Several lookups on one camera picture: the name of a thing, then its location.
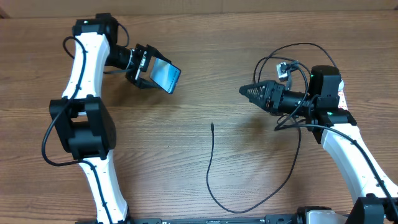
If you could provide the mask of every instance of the wooden surface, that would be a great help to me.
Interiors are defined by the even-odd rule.
[[[222,210],[206,189],[215,123],[210,184],[222,204],[251,207],[286,178],[296,130],[274,132],[275,118],[238,93],[257,61],[277,47],[314,42],[326,48],[346,83],[349,110],[369,150],[398,182],[398,13],[306,12],[207,16],[117,17],[131,46],[151,44],[182,69],[173,95],[138,90],[124,75],[105,76],[103,101],[118,131],[119,184],[136,218],[261,217],[324,205],[353,206],[331,157],[303,131],[297,165],[286,186],[242,215]],[[79,166],[52,167],[40,145],[50,124],[48,106],[60,98],[72,69],[62,49],[75,19],[0,20],[0,223],[73,223],[93,219],[95,205]],[[120,33],[120,43],[125,41]],[[279,55],[309,67],[330,64],[313,47]],[[276,79],[270,61],[263,79]],[[294,75],[294,90],[303,90]],[[47,144],[55,161],[72,157],[55,132]]]
[[[0,0],[11,18],[115,15],[212,14],[392,10],[398,0]]]

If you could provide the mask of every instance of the black mount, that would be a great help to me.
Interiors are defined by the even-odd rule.
[[[64,110],[68,99],[51,100],[52,119],[61,112],[55,129],[63,149],[74,159],[100,157],[106,159],[110,149],[116,146],[116,128],[100,97],[88,95],[85,99],[72,100]],[[73,122],[79,113],[85,112],[88,121]]]
[[[318,95],[313,101],[310,114],[306,114],[307,124],[319,124],[331,127],[334,124],[352,124],[356,121],[348,110],[338,107],[340,96],[338,87],[341,82],[340,71],[332,66],[317,65],[311,69],[308,98]],[[318,144],[321,144],[323,129],[313,128],[312,131]]]
[[[172,61],[165,58],[156,48],[150,45],[146,45],[146,47],[144,47],[142,45],[137,44],[136,48],[132,53],[132,60],[129,66],[129,71],[126,73],[126,78],[132,84],[134,84],[140,89],[147,89],[147,88],[162,89],[160,86],[158,86],[158,84],[150,82],[144,78],[137,77],[136,79],[136,74],[138,70],[140,70],[141,72],[146,72],[148,70],[150,59],[152,57],[159,58],[169,64],[172,63]]]
[[[110,13],[98,13],[95,19],[78,19],[72,27],[73,36],[87,32],[105,34],[110,46],[118,42],[118,21]]]
[[[87,222],[75,222],[75,224],[103,224],[103,222],[97,222],[97,220],[92,220],[92,221],[87,221]],[[127,208],[126,218],[124,220],[120,220],[117,223],[112,223],[112,224],[143,224],[143,223],[134,223],[134,220],[130,216],[130,208]]]

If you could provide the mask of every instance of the wire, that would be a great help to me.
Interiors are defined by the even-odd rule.
[[[286,47],[291,47],[291,46],[296,46],[296,45],[312,45],[312,46],[318,47],[319,49],[321,49],[321,50],[326,54],[326,56],[328,56],[328,58],[330,59],[330,61],[331,61],[332,64],[333,64],[333,66],[337,68],[337,65],[336,65],[335,61],[333,61],[333,59],[331,58],[331,56],[329,55],[329,53],[328,53],[323,47],[321,47],[321,46],[319,46],[319,45],[317,45],[317,44],[314,44],[314,43],[295,43],[295,44],[289,44],[289,45],[285,45],[285,46],[283,46],[283,47],[279,47],[278,49],[274,50],[271,54],[269,54],[268,57],[265,58],[265,61],[264,61],[264,63],[262,64],[261,69],[260,69],[260,72],[259,72],[258,82],[260,82],[260,76],[261,76],[262,69],[263,69],[264,66],[266,65],[268,59],[272,58],[273,55],[274,55],[278,50],[282,50],[282,49],[284,49],[284,48],[286,48]],[[253,82],[254,82],[254,83],[256,82],[256,73],[253,74]]]
[[[301,122],[304,122],[304,121],[307,121],[307,119],[301,119],[300,121],[298,121],[298,123],[301,123]]]
[[[297,156],[299,155],[299,150],[300,150],[302,135],[301,135],[301,129],[300,129],[300,128],[297,128],[297,131],[298,131],[298,145],[297,145],[297,150],[296,150],[296,154],[295,154],[295,156],[294,156],[292,168],[290,169],[290,172],[289,172],[289,174],[287,175],[285,181],[284,181],[284,182],[280,185],[280,187],[278,187],[272,194],[270,194],[270,195],[269,195],[268,197],[266,197],[264,200],[262,200],[262,201],[260,201],[259,203],[257,203],[255,206],[253,206],[253,207],[251,207],[251,208],[248,208],[248,209],[246,209],[246,210],[243,210],[243,211],[233,211],[233,210],[230,210],[230,209],[224,207],[221,203],[219,203],[219,201],[217,201],[217,199],[215,198],[215,196],[214,196],[213,193],[211,192],[210,185],[209,185],[209,171],[210,171],[211,162],[212,162],[212,160],[213,160],[213,153],[214,153],[214,124],[212,123],[212,124],[211,124],[211,141],[212,141],[212,143],[211,143],[211,156],[210,156],[210,162],[209,162],[209,166],[208,166],[208,168],[207,168],[207,173],[206,173],[206,183],[207,183],[207,189],[208,189],[208,191],[209,191],[209,193],[210,193],[210,196],[211,196],[211,197],[213,198],[213,200],[217,203],[217,205],[220,206],[222,209],[226,210],[227,212],[231,212],[231,213],[235,213],[235,214],[246,213],[246,212],[249,212],[249,211],[251,211],[251,210],[257,208],[257,207],[260,206],[262,203],[266,202],[268,199],[270,199],[272,196],[274,196],[282,187],[284,187],[284,185],[287,183],[287,181],[290,179],[290,176],[291,176],[292,173],[293,173],[294,165],[295,165],[295,163],[296,163]]]
[[[280,130],[283,129],[289,129],[289,128],[321,128],[321,129],[325,129],[331,132],[334,132],[336,134],[339,134],[340,136],[344,137],[345,139],[349,140],[353,145],[355,145],[358,150],[360,151],[360,153],[362,154],[362,156],[365,158],[366,163],[368,164],[370,170],[372,171],[374,178],[376,178],[378,184],[380,185],[381,189],[383,190],[384,194],[387,196],[388,201],[390,202],[392,209],[395,213],[395,217],[394,219],[397,220],[398,219],[398,209],[396,207],[395,201],[394,199],[391,197],[390,193],[388,192],[386,186],[384,185],[384,181],[380,178],[379,174],[376,171],[376,168],[374,168],[372,161],[370,160],[370,158],[368,157],[368,155],[366,154],[365,150],[359,145],[359,143],[357,142],[357,140],[352,139],[351,137],[349,137],[348,135],[342,133],[341,131],[335,130],[333,128],[329,128],[326,126],[322,126],[322,125],[317,125],[317,124],[293,124],[293,125],[288,125],[288,126],[283,126],[280,128]]]
[[[312,96],[310,102],[308,102],[308,117],[311,118],[311,105],[316,97],[319,97],[319,94],[315,94]]]
[[[263,60],[265,60],[265,59],[267,59],[267,58],[268,58],[268,57],[263,57],[262,59],[260,59],[260,60],[257,62],[257,65],[256,65],[256,67],[254,68],[254,73],[253,73],[253,82],[254,82],[254,83],[256,83],[256,72],[257,72],[257,68],[258,68],[259,64],[260,64]],[[274,58],[274,59],[282,59],[282,60],[288,60],[288,61],[291,61],[291,62],[295,62],[295,61],[296,61],[295,59],[287,58],[287,57],[272,56],[271,58]],[[305,66],[303,63],[301,63],[301,62],[299,62],[299,61],[297,61],[297,62],[298,62],[299,65],[301,65],[303,68],[306,69],[306,71],[308,72],[308,74],[311,74],[311,71],[310,71],[310,69],[309,69],[307,66]]]
[[[293,65],[292,67],[294,67],[294,68],[296,68],[297,70],[299,70],[300,73],[302,74],[303,79],[304,79],[304,84],[305,84],[305,93],[304,93],[303,99],[302,99],[301,102],[297,105],[296,109],[294,109],[293,112],[292,112],[291,114],[289,114],[289,116],[288,116],[287,118],[285,118],[281,123],[278,123],[277,126],[274,128],[275,130],[278,130],[284,123],[286,123],[286,121],[288,121],[290,118],[293,118],[293,116],[296,114],[296,112],[297,112],[297,111],[300,109],[300,107],[303,105],[303,103],[304,103],[304,101],[305,101],[305,99],[307,98],[307,95],[308,95],[308,80],[307,80],[307,77],[305,76],[304,71],[303,71],[300,67],[298,67],[298,66],[296,66],[296,65]]]
[[[288,114],[283,114],[282,116],[280,116],[280,117],[278,118],[278,120],[276,121],[276,123],[279,124],[279,121],[280,121],[282,118],[286,117],[287,115],[288,115]]]
[[[87,51],[86,51],[84,45],[80,42],[80,40],[78,40],[76,37],[72,37],[72,36],[71,36],[71,37],[66,37],[66,38],[63,40],[63,42],[62,42],[63,49],[66,51],[66,53],[67,53],[69,56],[71,56],[71,58],[74,58],[74,56],[68,51],[68,49],[66,48],[66,45],[65,45],[66,42],[67,42],[68,40],[70,40],[70,39],[75,40],[75,41],[80,45],[81,50],[82,50],[82,52],[83,52],[83,64],[82,64],[82,66],[81,66],[81,72],[80,72],[80,76],[79,76],[78,82],[77,82],[77,84],[76,84],[76,89],[75,89],[75,91],[73,92],[72,96],[70,97],[70,99],[68,100],[68,102],[65,104],[65,106],[62,108],[62,110],[54,117],[54,119],[53,119],[52,122],[50,123],[49,127],[47,128],[47,131],[46,131],[45,134],[44,134],[43,141],[42,141],[42,156],[43,156],[43,159],[44,159],[48,164],[50,164],[50,165],[52,165],[52,166],[56,166],[56,167],[68,166],[68,165],[77,164],[77,163],[84,163],[84,164],[89,165],[90,168],[91,168],[91,170],[92,170],[93,173],[94,173],[95,180],[96,180],[96,183],[97,183],[97,186],[98,186],[99,197],[101,198],[102,206],[104,207],[105,212],[106,212],[106,215],[108,216],[109,223],[113,223],[113,222],[112,222],[112,218],[111,218],[111,214],[110,214],[110,212],[109,212],[109,210],[108,210],[108,206],[106,205],[106,202],[105,202],[105,199],[104,199],[104,195],[103,195],[102,188],[101,188],[101,184],[100,184],[100,179],[99,179],[99,177],[98,177],[98,173],[97,173],[97,171],[96,171],[96,169],[95,169],[95,166],[94,166],[92,163],[90,163],[90,162],[88,162],[88,161],[84,161],[84,160],[76,160],[76,161],[70,161],[70,162],[56,163],[56,162],[51,161],[51,160],[47,157],[47,155],[46,155],[46,153],[45,153],[45,145],[46,145],[46,143],[47,143],[47,139],[48,139],[49,136],[50,136],[51,130],[52,130],[53,127],[55,126],[55,123],[57,122],[57,120],[59,119],[59,117],[61,116],[61,114],[70,106],[70,104],[72,103],[73,99],[75,99],[75,97],[77,96],[77,93],[78,93],[79,90],[81,89],[81,88],[80,88],[80,85],[81,85],[81,81],[82,81],[82,79],[83,79],[83,75],[84,75],[85,68],[86,68],[86,53],[87,53]]]
[[[122,27],[122,29],[125,31],[125,33],[126,33],[126,35],[127,35],[127,43],[125,44],[125,46],[123,46],[123,47],[127,47],[127,46],[130,44],[130,35],[129,35],[129,32],[127,31],[127,29],[126,29],[122,24],[118,23],[118,25],[119,25],[120,27]]]

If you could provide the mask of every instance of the black plastic housing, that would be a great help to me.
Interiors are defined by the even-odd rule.
[[[310,85],[308,94],[311,96],[318,94],[316,101],[317,109],[335,109],[338,107],[340,97],[338,96],[338,86],[341,82],[340,71],[329,65],[317,65],[311,69]]]
[[[110,45],[118,42],[118,21],[112,17],[110,13],[99,13],[95,15],[95,19],[78,19],[72,27],[74,36],[85,32],[96,32],[97,34],[105,34]]]
[[[64,150],[72,153],[74,159],[106,159],[108,151],[116,146],[116,127],[101,98],[88,95],[85,99],[73,100],[63,110],[67,101],[64,98],[50,102],[52,119],[61,112],[55,129]],[[77,118],[79,112],[86,112],[88,121],[73,122],[72,118]]]

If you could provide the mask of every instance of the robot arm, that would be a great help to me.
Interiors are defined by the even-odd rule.
[[[285,70],[289,67],[286,64],[283,64],[283,66]],[[266,112],[278,116],[284,113],[292,114],[304,99],[304,93],[290,91],[289,89],[290,87],[286,88],[274,80],[266,80],[242,86],[239,92]],[[332,218],[330,222],[326,221],[327,217],[333,217],[331,215],[333,211],[312,212],[305,210],[302,213],[307,216],[307,224],[376,224],[383,223],[385,214],[390,221],[398,221],[398,217],[396,217],[392,207],[392,203],[397,204],[398,186],[383,172],[363,142],[356,121],[347,109],[339,70],[327,65],[313,67],[308,94],[309,96],[306,97],[302,106],[296,110],[295,115],[305,117],[307,126],[301,126],[307,127],[313,133],[317,142],[323,146],[336,162],[355,206],[347,221],[345,221],[345,217]],[[300,127],[299,124],[296,124],[290,128],[296,128],[297,126]],[[390,193],[392,200],[389,200],[384,193],[376,180],[376,175],[369,168],[369,164],[359,149],[351,141],[333,132],[333,129],[346,134],[363,148],[377,175]]]
[[[332,128],[357,140],[372,161],[377,173],[384,181],[391,197],[398,197],[398,186],[388,178],[373,158],[362,140],[359,128],[352,124],[335,124]],[[386,198],[386,195],[356,146],[352,145],[347,139],[329,130],[323,131],[321,144],[338,166],[347,184],[353,203],[355,203],[359,197],[366,197],[367,194],[374,194],[378,198]]]
[[[126,72],[126,78],[141,89],[163,88],[172,93],[180,70],[157,49],[139,44],[127,49],[116,44],[119,23],[110,14],[97,14],[95,19],[80,19],[73,26],[73,35],[85,48],[76,43],[72,74],[61,100],[50,102],[50,114],[65,151],[72,153],[85,172],[97,208],[97,219],[92,223],[130,224],[127,202],[123,198],[113,162],[116,146],[116,128],[101,100],[104,66]],[[83,54],[86,57],[80,88]],[[155,57],[150,82],[140,77]],[[86,116],[87,121],[74,122],[72,118]]]

